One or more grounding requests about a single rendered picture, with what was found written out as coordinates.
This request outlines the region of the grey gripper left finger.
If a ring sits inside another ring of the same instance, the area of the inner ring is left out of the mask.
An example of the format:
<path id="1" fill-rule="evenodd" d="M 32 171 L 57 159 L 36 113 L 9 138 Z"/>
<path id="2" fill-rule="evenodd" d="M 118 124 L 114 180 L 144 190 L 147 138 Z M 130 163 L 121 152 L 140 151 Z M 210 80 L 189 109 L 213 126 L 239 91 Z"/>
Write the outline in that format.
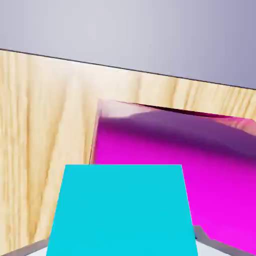
<path id="1" fill-rule="evenodd" d="M 22 248 L 5 253 L 2 256 L 27 256 L 48 246 L 49 238 L 37 241 Z"/>

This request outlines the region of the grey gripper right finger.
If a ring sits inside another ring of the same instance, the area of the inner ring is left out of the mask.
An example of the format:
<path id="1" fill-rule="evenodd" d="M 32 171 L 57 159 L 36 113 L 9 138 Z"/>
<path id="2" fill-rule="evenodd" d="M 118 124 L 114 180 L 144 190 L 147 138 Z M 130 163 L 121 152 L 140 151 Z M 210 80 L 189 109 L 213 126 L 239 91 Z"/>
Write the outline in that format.
<path id="1" fill-rule="evenodd" d="M 222 253 L 225 253 L 230 256 L 253 256 L 251 253 L 246 252 L 244 250 L 240 250 L 233 246 L 224 244 L 214 239 L 210 239 L 208 235 L 204 232 L 201 226 L 194 225 L 194 235 L 197 242 L 204 244 L 208 247 L 216 249 Z"/>

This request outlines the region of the small cyan cube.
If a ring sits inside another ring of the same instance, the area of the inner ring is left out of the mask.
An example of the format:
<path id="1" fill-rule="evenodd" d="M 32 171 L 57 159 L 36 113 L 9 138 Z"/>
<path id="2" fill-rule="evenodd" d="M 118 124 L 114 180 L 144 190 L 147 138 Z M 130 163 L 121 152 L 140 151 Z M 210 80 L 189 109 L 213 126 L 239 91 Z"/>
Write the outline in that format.
<path id="1" fill-rule="evenodd" d="M 198 256 L 180 165 L 67 165 L 46 256 Z"/>

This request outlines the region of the large magenta box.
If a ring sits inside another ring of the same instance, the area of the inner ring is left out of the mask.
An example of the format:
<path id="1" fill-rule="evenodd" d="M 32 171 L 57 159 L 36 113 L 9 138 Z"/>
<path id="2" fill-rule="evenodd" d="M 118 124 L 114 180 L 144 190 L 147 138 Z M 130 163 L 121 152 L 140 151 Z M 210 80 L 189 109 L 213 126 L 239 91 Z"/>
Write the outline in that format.
<path id="1" fill-rule="evenodd" d="M 256 256 L 256 122 L 100 100 L 91 164 L 181 165 L 193 225 Z"/>

